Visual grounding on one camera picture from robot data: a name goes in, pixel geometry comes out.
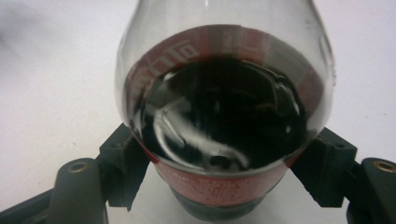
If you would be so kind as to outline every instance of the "bottle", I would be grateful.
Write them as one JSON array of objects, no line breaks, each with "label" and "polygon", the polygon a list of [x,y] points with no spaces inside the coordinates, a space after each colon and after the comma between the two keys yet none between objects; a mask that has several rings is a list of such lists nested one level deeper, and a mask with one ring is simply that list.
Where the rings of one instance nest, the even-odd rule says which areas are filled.
[{"label": "bottle", "polygon": [[120,43],[123,122],[183,207],[241,217],[323,129],[332,52],[310,0],[145,0]]}]

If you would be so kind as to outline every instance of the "liquid surface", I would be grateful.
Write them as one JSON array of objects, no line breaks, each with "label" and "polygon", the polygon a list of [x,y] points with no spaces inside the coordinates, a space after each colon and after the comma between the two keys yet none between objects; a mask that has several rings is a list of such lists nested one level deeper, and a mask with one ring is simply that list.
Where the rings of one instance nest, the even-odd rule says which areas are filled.
[{"label": "liquid surface", "polygon": [[307,132],[290,81],[232,57],[187,63],[158,78],[141,119],[146,148],[205,171],[261,168],[299,149]]}]

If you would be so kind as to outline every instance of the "bottle bottom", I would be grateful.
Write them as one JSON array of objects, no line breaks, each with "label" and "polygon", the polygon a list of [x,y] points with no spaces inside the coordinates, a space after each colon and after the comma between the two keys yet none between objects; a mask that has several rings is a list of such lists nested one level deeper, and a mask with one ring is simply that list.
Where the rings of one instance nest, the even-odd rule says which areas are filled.
[{"label": "bottle bottom", "polygon": [[249,203],[239,204],[235,206],[213,206],[202,203],[193,202],[190,199],[180,195],[172,189],[178,201],[184,209],[192,216],[204,221],[222,221],[242,217],[250,213],[257,205],[259,205],[265,196]]}]

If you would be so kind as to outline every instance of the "clear plastic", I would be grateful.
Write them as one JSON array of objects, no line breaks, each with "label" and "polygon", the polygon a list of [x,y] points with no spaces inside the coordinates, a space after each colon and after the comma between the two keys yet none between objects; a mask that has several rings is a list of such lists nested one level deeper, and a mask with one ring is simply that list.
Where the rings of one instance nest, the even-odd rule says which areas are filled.
[{"label": "clear plastic", "polygon": [[334,83],[310,0],[140,1],[116,69],[124,123],[206,220],[262,200],[323,129]]}]

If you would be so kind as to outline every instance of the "white surface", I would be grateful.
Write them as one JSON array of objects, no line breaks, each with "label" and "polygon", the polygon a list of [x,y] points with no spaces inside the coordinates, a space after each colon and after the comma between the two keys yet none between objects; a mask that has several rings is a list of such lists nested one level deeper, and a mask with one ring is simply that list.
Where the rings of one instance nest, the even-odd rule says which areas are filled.
[{"label": "white surface", "polygon": [[[317,0],[336,60],[327,127],[357,161],[396,161],[396,2]],[[66,162],[94,158],[120,124],[113,74],[135,1],[0,2],[0,211],[52,188]],[[188,215],[150,166],[133,211],[110,223],[204,223]],[[250,215],[230,223],[347,223],[287,173]]]}]

